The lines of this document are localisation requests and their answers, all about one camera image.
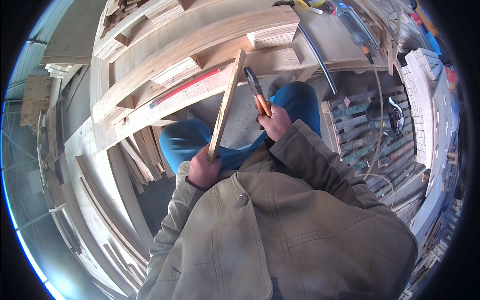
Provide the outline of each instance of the power tool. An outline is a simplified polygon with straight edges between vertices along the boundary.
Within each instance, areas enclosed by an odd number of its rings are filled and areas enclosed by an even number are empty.
[[[377,50],[380,49],[380,46],[353,7],[345,5],[338,0],[327,0],[323,2],[319,8],[327,14],[335,15],[340,18],[340,21],[342,21],[348,32],[350,32],[353,43],[357,46],[362,46],[363,53],[368,58],[370,64],[373,64],[372,55],[368,50],[367,42],[370,42],[370,44]]]

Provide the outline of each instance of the metal roof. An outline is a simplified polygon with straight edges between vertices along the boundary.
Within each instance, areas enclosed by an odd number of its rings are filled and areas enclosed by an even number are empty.
[[[32,29],[20,52],[5,99],[22,99],[28,75],[48,74],[40,66],[47,43],[73,0],[53,0]]]

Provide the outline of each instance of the jacket sleeve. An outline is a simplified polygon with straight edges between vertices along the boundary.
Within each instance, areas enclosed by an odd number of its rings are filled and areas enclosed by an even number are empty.
[[[355,177],[355,170],[340,161],[338,153],[331,151],[302,120],[290,126],[270,153],[312,188],[326,191],[348,205],[395,216],[376,200],[364,180]]]
[[[146,299],[154,286],[165,259],[179,237],[193,207],[204,194],[185,181],[177,179],[177,188],[173,192],[172,200],[168,203],[168,215],[162,221],[162,228],[155,235],[155,245],[150,249],[150,262],[147,276],[140,288],[137,300]]]

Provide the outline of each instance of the hand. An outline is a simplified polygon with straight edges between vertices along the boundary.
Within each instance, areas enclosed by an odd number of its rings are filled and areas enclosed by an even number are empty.
[[[207,154],[209,147],[210,143],[198,151],[192,158],[188,171],[188,180],[205,190],[210,189],[215,184],[218,172],[222,166],[220,153],[217,153],[217,159],[215,159],[213,164],[208,161]]]
[[[267,104],[272,111],[272,117],[258,115],[256,121],[261,124],[260,130],[265,129],[268,136],[276,142],[292,125],[292,121],[283,107],[276,106],[272,102]]]

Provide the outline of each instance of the concrete floor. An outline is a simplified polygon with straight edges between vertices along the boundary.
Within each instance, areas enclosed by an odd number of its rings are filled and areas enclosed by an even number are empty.
[[[277,84],[287,84],[290,75],[291,74],[283,74],[261,79],[260,85],[266,93],[269,85],[273,81]],[[328,82],[322,75],[316,79],[307,81],[307,83],[315,89],[319,104],[325,100],[344,98],[345,96],[366,93],[377,89],[373,72],[364,72],[362,74],[335,72],[332,73],[332,77],[338,90],[337,95],[332,94]],[[382,87],[385,88],[401,84],[386,73],[380,74],[380,81]],[[89,72],[85,74],[85,77],[79,85],[68,111],[64,112],[65,139],[68,139],[90,115],[88,86]],[[185,120],[187,110],[193,108],[198,112],[201,119],[207,123],[210,129],[213,130],[222,96],[223,93],[209,97],[178,111],[175,115],[181,120]],[[259,124],[255,122],[257,110],[253,105],[254,99],[248,86],[243,85],[238,87],[220,143],[221,146],[238,149],[251,144],[260,135]],[[322,136],[328,135],[326,123],[323,118],[321,118],[320,131]],[[324,139],[324,141],[329,148],[332,148],[328,139]],[[144,186],[145,192],[137,195],[139,205],[152,234],[156,234],[160,229],[161,221],[167,214],[168,203],[174,189],[175,178],[167,179],[164,175],[163,179],[150,182],[147,186]]]

